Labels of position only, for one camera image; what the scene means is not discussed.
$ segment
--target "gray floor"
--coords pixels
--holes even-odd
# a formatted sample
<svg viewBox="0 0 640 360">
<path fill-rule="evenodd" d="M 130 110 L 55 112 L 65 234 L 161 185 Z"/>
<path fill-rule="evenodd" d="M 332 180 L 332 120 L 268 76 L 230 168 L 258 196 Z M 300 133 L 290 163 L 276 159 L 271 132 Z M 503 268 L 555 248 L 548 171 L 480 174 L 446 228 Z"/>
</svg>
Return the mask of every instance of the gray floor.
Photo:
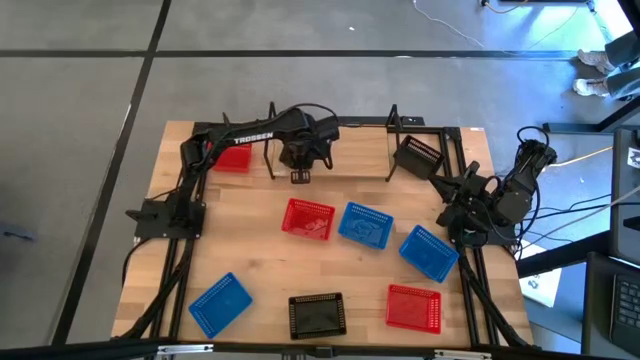
<svg viewBox="0 0 640 360">
<path fill-rule="evenodd" d="M 0 0 L 0 49 L 144 49 L 160 4 Z M 529 49 L 575 9 L 536 5 L 496 15 L 469 0 L 418 4 L 493 50 Z M 582 6 L 533 49 L 603 45 L 598 24 Z M 410 0 L 175 1 L 160 48 L 477 49 L 417 13 Z M 140 59 L 0 59 L 0 219 L 39 237 L 35 243 L 0 241 L 2 348 L 47 341 L 140 65 Z M 596 76 L 575 61 L 156 59 L 70 341 L 109 336 L 134 229 L 124 210 L 138 208 L 146 193 L 167 120 L 219 121 L 222 111 L 232 121 L 253 120 L 265 115 L 271 100 L 280 106 L 314 101 L 352 115 L 385 114 L 397 103 L 401 113 L 421 115 L 429 124 L 486 128 L 500 174 L 512 164 L 518 128 L 546 121 L 596 122 L 621 105 L 570 91 L 574 78 Z M 552 136 L 560 160 L 611 141 L 608 136 Z M 609 153 L 549 170 L 539 179 L 543 205 L 567 207 L 609 193 L 610 167 Z M 569 218 L 540 221 L 534 231 Z M 555 235 L 579 239 L 607 226 L 607 214 L 600 214 Z M 575 349 L 537 327 L 534 336 L 550 349 Z"/>
</svg>

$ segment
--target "person's foot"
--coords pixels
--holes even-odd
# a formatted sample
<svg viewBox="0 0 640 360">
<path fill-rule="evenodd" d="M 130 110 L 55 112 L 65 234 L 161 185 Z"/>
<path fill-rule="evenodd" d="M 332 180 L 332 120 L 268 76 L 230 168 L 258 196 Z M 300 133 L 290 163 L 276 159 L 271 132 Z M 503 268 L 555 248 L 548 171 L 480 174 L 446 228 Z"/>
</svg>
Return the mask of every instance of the person's foot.
<svg viewBox="0 0 640 360">
<path fill-rule="evenodd" d="M 584 51 L 580 49 L 578 50 L 578 59 L 585 65 L 595 66 L 598 71 L 605 75 L 616 69 L 615 66 L 611 65 L 607 53 L 604 51 Z"/>
<path fill-rule="evenodd" d="M 573 81 L 573 91 L 582 96 L 609 96 L 609 89 L 607 88 L 607 78 L 576 79 Z"/>
</svg>

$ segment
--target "sneaker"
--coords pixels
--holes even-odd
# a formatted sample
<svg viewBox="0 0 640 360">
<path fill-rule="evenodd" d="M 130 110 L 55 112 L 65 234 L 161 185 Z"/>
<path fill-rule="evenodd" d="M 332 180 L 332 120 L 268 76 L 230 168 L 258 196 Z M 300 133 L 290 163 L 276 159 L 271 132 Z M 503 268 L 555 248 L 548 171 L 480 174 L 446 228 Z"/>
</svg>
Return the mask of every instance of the sneaker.
<svg viewBox="0 0 640 360">
<path fill-rule="evenodd" d="M 580 49 L 578 50 L 578 59 L 585 65 L 595 66 L 598 71 L 605 75 L 609 75 L 610 72 L 616 69 L 615 66 L 611 65 L 607 53 L 604 51 L 584 51 Z"/>
<path fill-rule="evenodd" d="M 582 96 L 609 96 L 609 89 L 607 88 L 607 78 L 576 79 L 573 81 L 573 91 Z"/>
</svg>

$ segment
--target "wooden tabletop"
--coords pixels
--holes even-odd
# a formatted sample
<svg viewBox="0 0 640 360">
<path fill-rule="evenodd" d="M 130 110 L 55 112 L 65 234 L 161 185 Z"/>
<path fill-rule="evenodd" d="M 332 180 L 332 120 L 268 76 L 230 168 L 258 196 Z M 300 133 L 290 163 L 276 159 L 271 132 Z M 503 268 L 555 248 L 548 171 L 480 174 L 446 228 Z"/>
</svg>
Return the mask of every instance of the wooden tabletop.
<svg viewBox="0 0 640 360">
<path fill-rule="evenodd" d="M 192 129 L 193 122 L 167 123 L 149 196 L 175 186 L 180 172 L 179 146 L 190 136 Z M 345 142 L 344 146 L 350 146 L 348 133 L 363 130 L 370 131 L 341 128 L 341 139 L 335 145 Z M 463 128 L 461 131 L 467 162 L 477 160 L 481 165 L 480 174 L 493 174 L 484 130 Z M 439 148 L 436 136 L 414 136 Z M 387 142 L 379 146 L 386 148 L 390 156 L 395 151 L 395 141 L 387 136 Z M 457 265 L 447 280 L 438 284 L 398 254 L 400 245 L 417 224 L 439 238 L 447 239 L 446 229 L 435 223 L 444 205 L 429 182 L 398 168 L 389 183 L 379 175 L 314 177 L 312 174 L 310 184 L 292 185 L 288 177 L 269 178 L 262 152 L 263 143 L 253 144 L 248 174 L 213 172 L 208 177 L 204 195 L 207 202 L 205 225 L 202 237 L 195 243 L 180 340 L 207 340 L 187 307 L 222 276 L 233 272 L 254 302 L 214 341 L 450 348 L 470 345 Z M 449 153 L 454 156 L 453 148 Z M 345 168 L 344 162 L 348 161 L 344 157 L 334 157 L 336 164 L 343 162 L 341 168 Z M 280 230 L 287 202 L 292 197 L 335 207 L 334 226 L 328 242 Z M 385 250 L 371 249 L 338 234 L 338 224 L 349 201 L 395 218 Z M 128 330 L 156 295 L 167 243 L 167 240 L 154 239 L 132 256 L 112 330 L 114 336 Z M 532 342 L 513 259 L 501 247 L 485 246 L 483 251 L 493 300 L 518 334 Z M 473 256 L 470 261 L 474 266 Z M 434 335 L 387 326 L 385 311 L 389 284 L 440 292 L 442 333 Z M 330 292 L 343 294 L 347 335 L 292 341 L 288 298 Z M 168 332 L 172 309 L 173 295 L 165 308 L 161 335 Z M 484 314 L 477 299 L 475 309 L 480 339 L 487 343 Z"/>
</svg>

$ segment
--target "black basket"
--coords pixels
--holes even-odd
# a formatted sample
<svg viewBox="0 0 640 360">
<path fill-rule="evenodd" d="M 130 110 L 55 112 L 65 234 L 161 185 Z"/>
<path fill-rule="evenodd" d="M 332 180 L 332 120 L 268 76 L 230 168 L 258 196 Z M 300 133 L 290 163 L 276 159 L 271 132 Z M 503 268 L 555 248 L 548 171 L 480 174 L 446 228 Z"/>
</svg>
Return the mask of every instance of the black basket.
<svg viewBox="0 0 640 360">
<path fill-rule="evenodd" d="M 291 340 L 346 334 L 342 293 L 289 298 L 289 328 Z"/>
<path fill-rule="evenodd" d="M 431 175 L 438 172 L 444 161 L 440 152 L 411 135 L 402 140 L 393 158 L 394 164 L 386 181 L 391 180 L 398 165 L 422 180 L 429 180 Z"/>
</svg>

